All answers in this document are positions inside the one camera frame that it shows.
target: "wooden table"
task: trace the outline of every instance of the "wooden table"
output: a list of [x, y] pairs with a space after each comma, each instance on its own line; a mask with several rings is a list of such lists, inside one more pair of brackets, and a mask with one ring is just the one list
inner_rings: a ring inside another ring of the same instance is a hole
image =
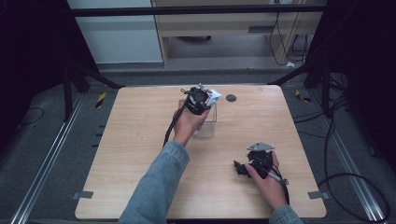
[[[81, 219], [118, 218], [134, 189], [160, 152], [165, 132], [186, 95], [186, 87], [133, 87], [119, 91], [85, 183], [90, 199], [80, 198]], [[324, 217], [318, 187], [278, 86], [207, 86], [223, 94], [218, 101], [215, 136], [193, 137], [190, 163], [180, 180], [168, 218], [267, 218], [272, 210], [253, 180], [238, 175], [233, 161], [248, 162], [247, 147], [262, 141], [275, 146], [280, 172], [289, 180], [290, 205], [300, 217]], [[226, 95], [234, 94], [235, 102]]]

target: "denim sleeve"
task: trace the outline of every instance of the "denim sleeve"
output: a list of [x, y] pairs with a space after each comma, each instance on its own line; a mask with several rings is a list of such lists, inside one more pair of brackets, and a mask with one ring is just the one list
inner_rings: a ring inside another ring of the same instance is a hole
[[285, 205], [277, 208], [270, 217], [270, 224], [300, 224], [303, 223], [294, 210]]
[[169, 141], [137, 184], [119, 223], [166, 223], [169, 207], [190, 158], [177, 141]]

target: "gray carpet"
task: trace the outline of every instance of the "gray carpet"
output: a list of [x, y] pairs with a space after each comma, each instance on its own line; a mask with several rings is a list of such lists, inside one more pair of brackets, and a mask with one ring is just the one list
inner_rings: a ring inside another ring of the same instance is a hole
[[[233, 83], [266, 83], [287, 74], [289, 68], [284, 70], [217, 70], [217, 71], [169, 71], [169, 72], [142, 72], [105, 74], [111, 80], [127, 86], [134, 85], [177, 85], [197, 83], [205, 84], [233, 84]], [[296, 97], [295, 89], [302, 86], [297, 77], [283, 87], [291, 114], [301, 116], [318, 112], [314, 103], [306, 103]], [[92, 87], [85, 94], [78, 113], [77, 120], [68, 135], [57, 161], [52, 167], [48, 181], [39, 195], [29, 219], [32, 223], [67, 223], [79, 222], [74, 212], [78, 201], [72, 199], [74, 192], [81, 191], [85, 179], [92, 165], [92, 160], [100, 142], [100, 133], [106, 125], [117, 90], [111, 90], [103, 84], [89, 79]], [[95, 108], [96, 101], [101, 92], [106, 92], [106, 99], [101, 108]], [[342, 93], [332, 91], [332, 98], [337, 98]], [[64, 99], [62, 86], [56, 86], [48, 91], [39, 93], [32, 102], [31, 107], [38, 107], [44, 111], [41, 117], [40, 109], [32, 109], [26, 115], [24, 122], [31, 124], [22, 125], [15, 133], [9, 145], [7, 158], [1, 160], [0, 172], [0, 220], [7, 222], [18, 208], [24, 194], [29, 189], [35, 174], [57, 134], [64, 118]], [[372, 157], [368, 145], [364, 140], [359, 125], [355, 122], [348, 108], [341, 107], [335, 112], [335, 126], [343, 139], [348, 153], [356, 162], [361, 174], [371, 179], [382, 190], [391, 208], [396, 206], [393, 191], [396, 189], [395, 174], [389, 169], [387, 162], [381, 158]], [[327, 128], [321, 118], [296, 124], [313, 170], [315, 179], [319, 182], [324, 176], [324, 145], [323, 136]], [[345, 171], [339, 156], [330, 142], [328, 148], [329, 174], [343, 173]], [[362, 217], [365, 215], [359, 198], [351, 186], [348, 177], [341, 177], [331, 181], [332, 191], [350, 211]], [[327, 216], [322, 219], [306, 219], [306, 223], [361, 223], [356, 218], [345, 212], [333, 199], [324, 201]], [[389, 223], [396, 223], [393, 212]]]

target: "black pole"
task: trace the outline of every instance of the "black pole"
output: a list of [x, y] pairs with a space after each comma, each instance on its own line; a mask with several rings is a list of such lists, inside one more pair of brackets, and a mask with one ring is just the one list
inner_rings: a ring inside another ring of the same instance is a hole
[[145, 16], [177, 14], [225, 14], [225, 13], [276, 13], [276, 12], [320, 12], [325, 4], [312, 5], [241, 5], [241, 6], [198, 6], [198, 7], [123, 7], [123, 8], [84, 8], [46, 11], [51, 16], [106, 17], [106, 16]]

